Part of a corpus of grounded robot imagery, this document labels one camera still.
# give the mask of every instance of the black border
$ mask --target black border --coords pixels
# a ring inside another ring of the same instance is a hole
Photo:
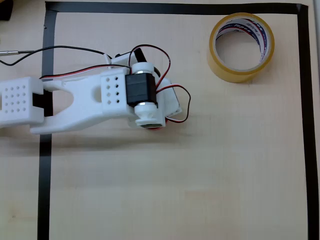
[[[175,15],[229,15],[238,12],[251,14],[297,15],[302,127],[304,142],[308,239],[319,239],[319,192],[315,139],[314,105],[311,76],[308,6],[296,3],[248,4],[180,4],[127,2],[46,2],[43,47],[54,45],[57,13],[122,13]],[[54,50],[42,55],[42,75],[53,74]],[[46,93],[46,116],[53,114],[52,94]],[[38,236],[49,240],[52,135],[40,136]]]

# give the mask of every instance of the clear packing tape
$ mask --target clear packing tape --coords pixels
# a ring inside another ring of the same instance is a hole
[[[240,70],[226,66],[216,49],[216,40],[228,32],[247,33],[255,39],[260,47],[259,64],[250,69]],[[260,17],[239,12],[221,19],[213,28],[209,39],[207,60],[211,70],[222,80],[231,83],[242,83],[251,80],[271,60],[275,51],[275,38],[268,24]]]

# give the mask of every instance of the table surface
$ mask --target table surface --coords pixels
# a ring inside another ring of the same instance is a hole
[[[315,17],[312,0],[303,4],[309,6],[319,156]],[[11,20],[0,22],[0,50],[42,48],[45,12],[44,1],[15,1]],[[297,16],[257,15],[274,33],[275,53],[253,81],[234,84],[217,78],[206,59],[211,30],[224,15],[57,14],[55,45],[93,48],[111,56],[142,43],[165,49],[172,61],[168,78],[184,85],[192,102],[187,122],[170,123],[159,131],[131,129],[125,120],[109,120],[82,131],[53,134],[50,240],[308,238]],[[226,53],[234,50],[229,45],[222,48]],[[143,51],[161,72],[166,69],[160,53]],[[54,73],[102,61],[92,53],[57,49]],[[42,55],[35,54],[12,67],[0,65],[0,81],[39,77],[41,69]],[[185,93],[177,94],[185,107]],[[71,103],[69,94],[54,92],[54,114]],[[28,126],[0,129],[1,239],[37,239],[39,142]]]

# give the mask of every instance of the white 3d-printed arm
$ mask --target white 3d-printed arm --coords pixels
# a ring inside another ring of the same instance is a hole
[[[73,95],[72,104],[43,123],[32,124],[33,134],[82,130],[108,119],[134,117],[127,104],[125,67],[110,69],[97,75],[52,80],[43,83],[48,91],[62,90]]]

